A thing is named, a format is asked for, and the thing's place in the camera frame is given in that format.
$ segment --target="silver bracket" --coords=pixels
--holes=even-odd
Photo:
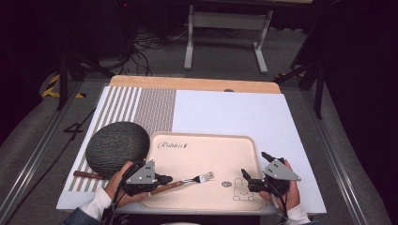
[[[292,172],[278,159],[274,159],[272,162],[263,169],[263,173],[277,180],[295,180],[301,181],[301,177]]]
[[[155,160],[150,160],[126,180],[126,183],[130,185],[148,185],[155,182],[157,182],[155,178]]]

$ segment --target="white sleeve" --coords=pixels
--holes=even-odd
[[[287,216],[289,217],[289,219],[284,223],[285,225],[298,225],[311,222],[308,219],[307,213],[304,211],[300,204],[287,211]]]
[[[105,192],[103,188],[99,188],[94,194],[94,198],[84,204],[80,209],[83,212],[91,216],[92,218],[100,221],[102,218],[102,213],[105,208],[108,208],[111,205],[111,198]]]

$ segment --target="wooden table edge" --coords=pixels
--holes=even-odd
[[[111,79],[109,85],[136,86],[145,88],[166,88],[175,90],[234,91],[267,94],[281,93],[279,85],[275,82],[249,82],[174,77],[115,75]]]

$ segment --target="placemat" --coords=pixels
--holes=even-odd
[[[213,172],[205,183],[189,183],[146,198],[143,207],[166,210],[260,211],[265,201],[247,188],[241,169],[261,177],[253,140],[247,136],[158,132],[147,160],[175,181]]]

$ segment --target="human arm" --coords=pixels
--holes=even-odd
[[[103,210],[111,205],[122,175],[131,165],[132,162],[128,161],[120,171],[114,174],[105,188],[99,188],[91,201],[75,209],[61,224],[102,224],[100,220]],[[117,196],[118,200],[121,198],[117,205],[119,207],[128,203],[139,202],[148,196],[148,193],[140,193],[133,196],[125,195],[124,193],[124,190],[120,189]]]
[[[289,162],[287,160],[284,161],[284,165],[292,170]],[[260,197],[265,199],[267,202],[273,204],[273,200],[271,194],[266,191],[260,191]],[[285,201],[286,211],[288,220],[284,223],[286,225],[296,225],[296,224],[307,224],[311,221],[308,219],[307,213],[300,205],[300,196],[299,189],[296,181],[290,181],[290,188],[286,194],[282,196]],[[276,202],[279,208],[284,211],[283,203],[279,198],[276,198]]]

